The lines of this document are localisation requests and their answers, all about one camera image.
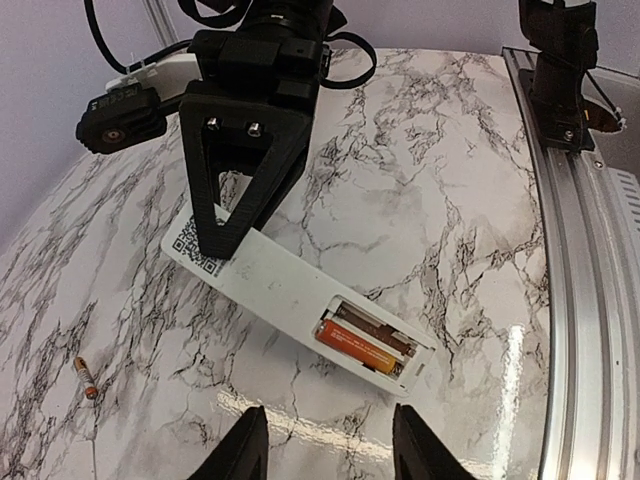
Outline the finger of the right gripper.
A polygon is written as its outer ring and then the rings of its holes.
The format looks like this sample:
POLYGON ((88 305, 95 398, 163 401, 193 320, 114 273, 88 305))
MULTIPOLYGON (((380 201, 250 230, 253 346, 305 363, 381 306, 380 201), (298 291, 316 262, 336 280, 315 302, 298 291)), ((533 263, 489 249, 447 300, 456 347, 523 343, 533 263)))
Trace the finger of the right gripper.
POLYGON ((188 84, 179 106, 184 158, 200 252, 230 259, 247 233, 260 230, 306 167, 313 116, 223 93, 211 82, 188 84), (223 223, 221 175, 249 179, 223 223))

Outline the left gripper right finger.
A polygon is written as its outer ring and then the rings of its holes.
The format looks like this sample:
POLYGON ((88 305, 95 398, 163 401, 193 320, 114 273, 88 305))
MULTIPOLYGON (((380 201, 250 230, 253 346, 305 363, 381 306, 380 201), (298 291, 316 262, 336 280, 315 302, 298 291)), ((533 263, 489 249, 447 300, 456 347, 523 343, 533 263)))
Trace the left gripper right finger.
POLYGON ((392 426, 397 480, 474 480, 411 405, 397 404, 392 426))

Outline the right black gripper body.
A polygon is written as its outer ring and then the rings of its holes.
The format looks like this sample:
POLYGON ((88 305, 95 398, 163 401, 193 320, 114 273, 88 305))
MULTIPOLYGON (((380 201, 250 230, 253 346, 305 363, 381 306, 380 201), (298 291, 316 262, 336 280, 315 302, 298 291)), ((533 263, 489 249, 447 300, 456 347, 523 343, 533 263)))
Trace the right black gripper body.
POLYGON ((321 42, 247 32, 201 30, 188 51, 214 92, 307 115, 315 113, 330 61, 321 42))

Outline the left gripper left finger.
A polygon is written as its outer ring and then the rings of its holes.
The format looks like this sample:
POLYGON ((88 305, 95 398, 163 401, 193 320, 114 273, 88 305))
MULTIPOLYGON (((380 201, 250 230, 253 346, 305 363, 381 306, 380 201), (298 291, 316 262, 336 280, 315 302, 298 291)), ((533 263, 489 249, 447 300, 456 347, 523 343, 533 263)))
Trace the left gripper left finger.
POLYGON ((268 421, 262 406, 249 407, 193 473, 193 480, 265 480, 268 421))

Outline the orange AAA battery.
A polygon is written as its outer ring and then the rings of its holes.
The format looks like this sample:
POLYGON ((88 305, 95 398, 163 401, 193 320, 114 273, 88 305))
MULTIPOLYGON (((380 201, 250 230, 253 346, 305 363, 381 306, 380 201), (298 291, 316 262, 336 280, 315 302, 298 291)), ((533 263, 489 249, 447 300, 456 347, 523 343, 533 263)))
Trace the orange AAA battery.
POLYGON ((315 338, 383 375, 398 377, 404 370, 404 365, 395 356, 333 320, 323 320, 315 332, 315 338))

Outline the white remote control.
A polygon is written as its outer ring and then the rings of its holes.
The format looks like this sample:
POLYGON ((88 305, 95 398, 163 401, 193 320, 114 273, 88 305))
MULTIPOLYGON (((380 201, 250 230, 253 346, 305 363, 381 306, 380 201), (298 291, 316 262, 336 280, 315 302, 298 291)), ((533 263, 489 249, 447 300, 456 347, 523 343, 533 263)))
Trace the white remote control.
POLYGON ((252 229, 229 260, 209 258, 198 246, 192 208, 171 223, 162 250, 229 300, 301 345, 396 396, 406 397, 434 353, 427 336, 252 229), (398 377, 373 371, 315 338, 333 320, 392 354, 404 365, 398 377))

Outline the black gold AAA battery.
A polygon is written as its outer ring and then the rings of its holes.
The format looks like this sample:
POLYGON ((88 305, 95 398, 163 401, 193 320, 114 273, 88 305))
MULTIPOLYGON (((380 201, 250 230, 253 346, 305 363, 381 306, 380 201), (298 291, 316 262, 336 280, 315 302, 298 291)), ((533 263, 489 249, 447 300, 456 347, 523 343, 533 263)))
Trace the black gold AAA battery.
POLYGON ((89 400, 95 400, 99 392, 85 360, 77 356, 73 365, 84 388, 85 397, 89 400))

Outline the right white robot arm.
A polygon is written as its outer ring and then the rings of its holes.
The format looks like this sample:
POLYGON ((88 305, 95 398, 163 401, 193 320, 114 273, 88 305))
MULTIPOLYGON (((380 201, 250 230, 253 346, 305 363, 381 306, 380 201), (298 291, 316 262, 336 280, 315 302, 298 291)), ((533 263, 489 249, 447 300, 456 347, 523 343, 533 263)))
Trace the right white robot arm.
POLYGON ((194 35, 201 77, 179 118, 202 255, 231 258, 304 172, 336 15, 330 1, 243 1, 194 35))

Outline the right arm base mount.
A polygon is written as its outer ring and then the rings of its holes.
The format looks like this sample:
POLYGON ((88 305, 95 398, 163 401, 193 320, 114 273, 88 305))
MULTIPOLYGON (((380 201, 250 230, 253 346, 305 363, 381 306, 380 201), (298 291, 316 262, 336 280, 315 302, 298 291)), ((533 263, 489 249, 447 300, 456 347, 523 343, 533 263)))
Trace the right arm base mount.
POLYGON ((528 99, 540 142, 579 153, 595 148, 588 132, 582 83, 596 67, 596 3, 520 1, 520 28, 539 50, 528 99))

